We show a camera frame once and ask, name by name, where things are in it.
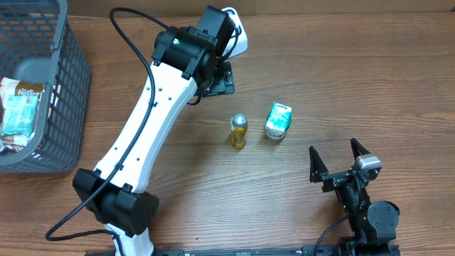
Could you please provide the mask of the small brown snack packet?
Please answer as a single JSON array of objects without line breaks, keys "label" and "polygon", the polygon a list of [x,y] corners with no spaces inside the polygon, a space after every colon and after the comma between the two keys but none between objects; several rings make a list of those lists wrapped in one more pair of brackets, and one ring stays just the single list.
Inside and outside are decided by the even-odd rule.
[{"label": "small brown snack packet", "polygon": [[35,133],[32,132],[29,137],[25,134],[12,134],[1,137],[1,152],[13,151],[18,152],[24,149],[31,142]]}]

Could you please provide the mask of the yellow drink bottle silver cap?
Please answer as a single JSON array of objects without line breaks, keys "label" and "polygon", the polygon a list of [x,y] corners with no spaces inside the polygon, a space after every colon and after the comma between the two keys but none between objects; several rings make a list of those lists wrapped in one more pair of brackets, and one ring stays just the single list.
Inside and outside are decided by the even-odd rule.
[{"label": "yellow drink bottle silver cap", "polygon": [[230,143],[237,149],[242,149],[246,144],[246,133],[248,129],[247,117],[238,113],[230,120]]}]

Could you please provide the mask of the teal wipes packet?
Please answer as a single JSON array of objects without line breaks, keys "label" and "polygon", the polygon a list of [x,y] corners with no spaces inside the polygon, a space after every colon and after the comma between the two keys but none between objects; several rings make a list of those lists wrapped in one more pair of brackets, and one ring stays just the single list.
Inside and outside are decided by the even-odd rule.
[{"label": "teal wipes packet", "polygon": [[29,137],[33,132],[37,106],[37,95],[10,95],[6,102],[1,135],[22,134]]}]

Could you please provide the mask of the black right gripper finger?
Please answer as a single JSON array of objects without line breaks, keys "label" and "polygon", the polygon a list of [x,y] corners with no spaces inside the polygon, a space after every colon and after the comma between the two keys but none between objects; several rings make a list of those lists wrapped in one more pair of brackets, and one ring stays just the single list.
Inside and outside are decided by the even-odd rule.
[{"label": "black right gripper finger", "polygon": [[322,161],[319,153],[314,146],[309,147],[310,154],[310,182],[318,183],[323,181],[323,177],[328,175],[328,169]]},{"label": "black right gripper finger", "polygon": [[356,138],[350,140],[350,146],[354,159],[370,153]]}]

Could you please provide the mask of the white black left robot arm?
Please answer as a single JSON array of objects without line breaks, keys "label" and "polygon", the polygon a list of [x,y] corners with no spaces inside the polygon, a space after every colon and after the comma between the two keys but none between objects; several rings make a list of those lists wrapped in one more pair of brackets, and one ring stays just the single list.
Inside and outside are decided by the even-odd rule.
[{"label": "white black left robot arm", "polygon": [[146,192],[152,166],[192,97],[235,91],[228,58],[247,49],[233,7],[208,6],[197,26],[169,26],[156,37],[151,78],[117,140],[93,170],[78,169],[73,188],[112,236],[112,255],[152,255],[148,227],[159,199]]}]

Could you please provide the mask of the brown Panera snack bag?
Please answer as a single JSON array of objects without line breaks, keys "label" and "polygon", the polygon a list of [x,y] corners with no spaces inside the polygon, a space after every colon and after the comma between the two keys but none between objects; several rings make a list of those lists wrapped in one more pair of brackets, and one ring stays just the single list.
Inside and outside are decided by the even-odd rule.
[{"label": "brown Panera snack bag", "polygon": [[1,103],[6,109],[6,103],[9,96],[38,96],[38,101],[41,101],[41,95],[44,92],[42,84],[31,84],[11,78],[3,78],[1,80]]}]

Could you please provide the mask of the green white tissue pack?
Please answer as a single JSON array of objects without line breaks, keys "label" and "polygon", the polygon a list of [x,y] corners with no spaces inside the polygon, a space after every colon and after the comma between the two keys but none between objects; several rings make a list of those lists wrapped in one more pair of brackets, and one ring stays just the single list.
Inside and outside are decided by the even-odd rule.
[{"label": "green white tissue pack", "polygon": [[270,139],[285,138],[291,126],[291,114],[291,107],[274,102],[264,125],[264,133]]}]

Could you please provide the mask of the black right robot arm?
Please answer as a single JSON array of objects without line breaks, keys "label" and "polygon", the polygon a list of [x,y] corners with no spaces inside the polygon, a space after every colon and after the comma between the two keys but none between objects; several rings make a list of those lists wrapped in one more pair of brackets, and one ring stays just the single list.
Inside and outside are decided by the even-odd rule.
[{"label": "black right robot arm", "polygon": [[[315,245],[302,247],[310,255],[400,255],[391,242],[396,238],[400,209],[390,201],[372,202],[366,190],[382,168],[381,160],[357,139],[350,140],[354,163],[349,169],[330,173],[314,146],[309,147],[312,183],[322,183],[322,191],[335,192],[345,216],[327,228]],[[341,223],[349,222],[352,235],[342,237],[336,245],[322,246],[323,239]]]}]

